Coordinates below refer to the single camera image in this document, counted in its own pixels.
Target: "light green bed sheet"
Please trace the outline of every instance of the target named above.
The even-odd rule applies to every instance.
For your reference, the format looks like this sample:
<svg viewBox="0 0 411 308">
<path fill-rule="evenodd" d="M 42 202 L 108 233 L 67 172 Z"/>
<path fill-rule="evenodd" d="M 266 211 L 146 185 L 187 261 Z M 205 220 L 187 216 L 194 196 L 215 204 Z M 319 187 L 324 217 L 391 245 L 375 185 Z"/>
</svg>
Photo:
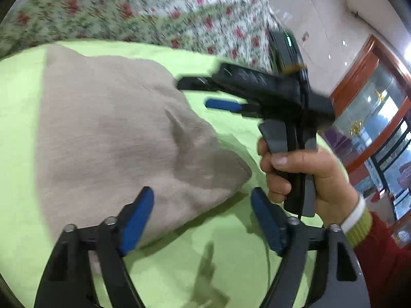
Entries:
<svg viewBox="0 0 411 308">
<path fill-rule="evenodd" d="M 137 43 L 60 44 L 88 56 L 151 59 L 176 78 L 210 74 L 221 61 L 213 56 Z M 34 142 L 46 48 L 29 49 L 0 61 L 0 272 L 25 307 L 34 305 L 54 244 L 34 187 Z M 260 237 L 248 198 L 253 187 L 266 186 L 256 153 L 258 121 L 207 110 L 204 100 L 208 96 L 186 92 L 193 110 L 212 124 L 224 147 L 247 161 L 253 175 L 220 207 L 125 258 L 130 276 L 150 308 L 259 307 L 281 260 L 267 250 Z M 325 145 L 322 139 L 318 142 Z M 317 216 L 305 222 L 321 225 Z M 295 307 L 304 303 L 314 260 L 315 253 L 310 252 Z M 100 304 L 110 307 L 101 277 L 96 276 L 95 281 Z"/>
</svg>

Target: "finger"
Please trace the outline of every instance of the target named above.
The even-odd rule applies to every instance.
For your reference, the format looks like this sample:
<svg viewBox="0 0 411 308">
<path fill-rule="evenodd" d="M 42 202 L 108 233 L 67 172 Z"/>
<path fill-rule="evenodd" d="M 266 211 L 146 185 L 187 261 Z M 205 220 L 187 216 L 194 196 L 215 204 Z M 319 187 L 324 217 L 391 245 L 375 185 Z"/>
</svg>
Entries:
<svg viewBox="0 0 411 308">
<path fill-rule="evenodd" d="M 273 168 L 273 165 L 271 164 L 271 154 L 270 153 L 266 153 L 265 155 L 263 155 L 260 161 L 260 168 L 264 172 L 273 171 L 274 168 Z"/>
<path fill-rule="evenodd" d="M 268 153 L 267 143 L 263 138 L 260 138 L 260 140 L 257 142 L 257 153 L 260 156 Z"/>
<path fill-rule="evenodd" d="M 285 195 L 269 191 L 268 199 L 273 203 L 280 204 L 285 200 Z"/>
<path fill-rule="evenodd" d="M 267 174 L 267 186 L 269 191 L 281 195 L 287 195 L 291 191 L 290 182 L 274 173 Z"/>
<path fill-rule="evenodd" d="M 334 156 L 327 151 L 297 150 L 271 156 L 271 164 L 280 171 L 313 174 L 321 178 L 333 175 L 336 169 Z"/>
</svg>

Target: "metal screw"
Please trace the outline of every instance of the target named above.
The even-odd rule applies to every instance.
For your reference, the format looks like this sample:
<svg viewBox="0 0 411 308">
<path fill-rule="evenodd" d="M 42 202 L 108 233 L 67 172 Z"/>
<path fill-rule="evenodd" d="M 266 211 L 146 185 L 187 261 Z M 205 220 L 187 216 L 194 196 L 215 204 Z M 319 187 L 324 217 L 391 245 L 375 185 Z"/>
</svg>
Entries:
<svg viewBox="0 0 411 308">
<path fill-rule="evenodd" d="M 293 225 L 293 226 L 296 226 L 296 225 L 299 225 L 301 222 L 298 218 L 296 218 L 294 216 L 291 216 L 291 217 L 288 218 L 288 223 Z"/>
<path fill-rule="evenodd" d="M 107 226 L 111 226 L 111 225 L 115 224 L 116 222 L 117 222 L 117 218 L 115 216 L 109 216 L 108 218 L 106 218 L 104 220 L 104 223 Z"/>
<path fill-rule="evenodd" d="M 72 223 L 69 223 L 68 225 L 65 225 L 65 226 L 64 226 L 64 231 L 65 231 L 66 233 L 73 232 L 75 229 L 76 229 L 76 227 L 75 227 L 75 225 L 72 224 Z"/>
<path fill-rule="evenodd" d="M 335 223 L 332 223 L 332 224 L 330 225 L 330 229 L 331 229 L 333 232 L 337 233 L 337 232 L 339 232 L 339 231 L 341 230 L 341 227 L 338 226 L 338 225 L 336 225 Z"/>
</svg>

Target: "white wall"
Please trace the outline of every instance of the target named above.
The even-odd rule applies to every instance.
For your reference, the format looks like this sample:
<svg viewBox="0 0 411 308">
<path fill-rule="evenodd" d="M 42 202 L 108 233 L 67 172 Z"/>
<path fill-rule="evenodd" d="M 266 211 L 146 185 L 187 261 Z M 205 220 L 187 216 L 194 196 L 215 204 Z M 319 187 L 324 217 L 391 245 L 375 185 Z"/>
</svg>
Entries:
<svg viewBox="0 0 411 308">
<path fill-rule="evenodd" d="M 347 11 L 346 0 L 269 0 L 298 40 L 311 87 L 330 95 L 374 31 Z M 303 42 L 305 33 L 309 38 Z"/>
<path fill-rule="evenodd" d="M 358 12 L 404 55 L 411 36 L 388 0 L 347 0 L 347 6 L 351 11 Z"/>
</svg>

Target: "gray fabric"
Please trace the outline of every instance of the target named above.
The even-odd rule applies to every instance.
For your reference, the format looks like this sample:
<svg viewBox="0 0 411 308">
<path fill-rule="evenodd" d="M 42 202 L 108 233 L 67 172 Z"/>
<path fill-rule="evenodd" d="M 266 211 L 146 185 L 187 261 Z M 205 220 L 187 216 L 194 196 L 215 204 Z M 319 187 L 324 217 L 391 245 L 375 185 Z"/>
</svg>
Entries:
<svg viewBox="0 0 411 308">
<path fill-rule="evenodd" d="M 155 206 L 140 245 L 222 203 L 251 171 L 219 148 L 209 123 L 149 60 L 47 52 L 37 134 L 36 183 L 56 238 L 96 225 L 151 186 Z"/>
</svg>

